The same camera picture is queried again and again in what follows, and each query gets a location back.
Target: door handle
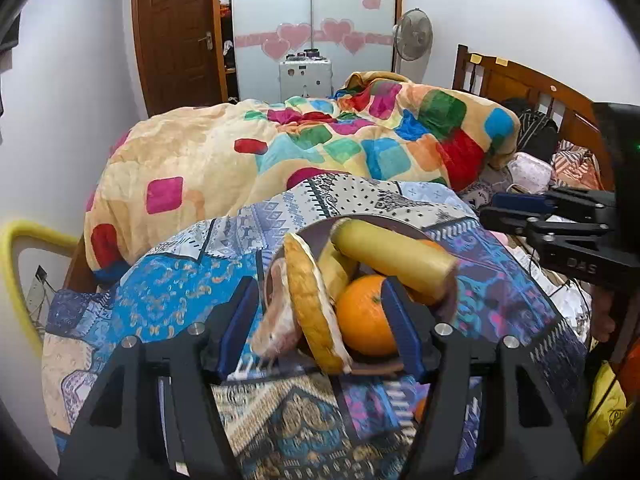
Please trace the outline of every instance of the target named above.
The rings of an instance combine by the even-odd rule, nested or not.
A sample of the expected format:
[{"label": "door handle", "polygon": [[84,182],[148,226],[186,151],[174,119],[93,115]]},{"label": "door handle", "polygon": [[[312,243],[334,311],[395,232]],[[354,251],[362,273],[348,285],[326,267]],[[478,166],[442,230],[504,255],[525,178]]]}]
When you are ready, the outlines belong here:
[{"label": "door handle", "polygon": [[213,36],[211,35],[211,31],[208,30],[204,38],[200,38],[198,43],[201,41],[207,42],[207,50],[213,50]]}]

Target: wooden headboard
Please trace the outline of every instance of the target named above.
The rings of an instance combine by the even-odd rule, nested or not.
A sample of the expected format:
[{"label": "wooden headboard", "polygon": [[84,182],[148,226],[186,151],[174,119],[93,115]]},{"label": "wooden headboard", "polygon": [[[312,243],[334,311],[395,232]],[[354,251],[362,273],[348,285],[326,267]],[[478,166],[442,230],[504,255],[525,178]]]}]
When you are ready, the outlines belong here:
[{"label": "wooden headboard", "polygon": [[[469,84],[464,88],[468,67],[471,74]],[[482,78],[482,83],[477,85],[476,79],[479,77]],[[476,93],[473,90],[477,86],[480,97],[496,102],[509,97],[521,97],[526,99],[534,110],[538,108],[541,97],[550,96],[551,101],[547,108],[549,117],[553,113],[554,104],[562,103],[564,113],[559,125],[560,139],[589,148],[598,159],[602,185],[607,190],[613,190],[613,171],[609,153],[596,126],[590,99],[526,66],[505,59],[473,54],[466,45],[459,45],[452,88]]]}]

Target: screw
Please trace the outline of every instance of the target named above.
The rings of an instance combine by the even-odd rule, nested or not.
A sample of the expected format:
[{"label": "screw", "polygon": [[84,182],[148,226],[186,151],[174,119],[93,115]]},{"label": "screw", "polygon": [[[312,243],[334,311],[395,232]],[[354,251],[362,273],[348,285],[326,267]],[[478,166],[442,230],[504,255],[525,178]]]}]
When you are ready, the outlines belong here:
[{"label": "screw", "polygon": [[450,324],[447,323],[438,323],[435,327],[434,330],[436,331],[436,334],[441,335],[441,336],[447,336],[447,335],[451,335],[453,333],[453,328],[451,327]]},{"label": "screw", "polygon": [[200,322],[191,323],[187,327],[187,332],[189,332],[191,335],[202,334],[204,332],[204,323],[200,323]]},{"label": "screw", "polygon": [[520,342],[518,341],[518,338],[514,337],[513,335],[505,336],[502,342],[507,348],[511,348],[511,349],[517,348],[518,346],[520,346]]},{"label": "screw", "polygon": [[126,338],[124,338],[120,344],[124,347],[124,348],[132,348],[133,346],[136,345],[136,343],[138,342],[138,338],[134,335],[128,335],[126,336]]}]

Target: white wall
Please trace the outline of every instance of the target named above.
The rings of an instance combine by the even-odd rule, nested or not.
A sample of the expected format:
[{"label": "white wall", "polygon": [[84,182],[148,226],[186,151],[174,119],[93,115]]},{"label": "white wall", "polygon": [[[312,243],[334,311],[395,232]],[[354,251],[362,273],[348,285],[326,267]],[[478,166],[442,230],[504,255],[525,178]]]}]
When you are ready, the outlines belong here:
[{"label": "white wall", "polygon": [[[20,44],[3,66],[0,224],[31,219],[79,237],[109,147],[139,120],[123,41],[123,0],[29,0]],[[38,264],[57,288],[68,259],[24,250],[18,263],[24,289]],[[7,409],[56,466],[40,357],[20,332],[2,283],[0,378]]]},{"label": "white wall", "polygon": [[594,101],[640,104],[640,53],[607,0],[403,0],[433,23],[425,83],[450,88],[459,43],[511,59]]}]

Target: wooden door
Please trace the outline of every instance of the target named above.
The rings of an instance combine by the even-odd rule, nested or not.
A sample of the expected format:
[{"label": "wooden door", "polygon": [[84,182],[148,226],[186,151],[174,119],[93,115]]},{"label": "wooden door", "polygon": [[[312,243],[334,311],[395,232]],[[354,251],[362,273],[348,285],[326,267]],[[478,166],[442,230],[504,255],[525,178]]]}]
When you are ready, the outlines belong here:
[{"label": "wooden door", "polygon": [[212,0],[132,0],[140,82],[149,116],[222,101]]}]

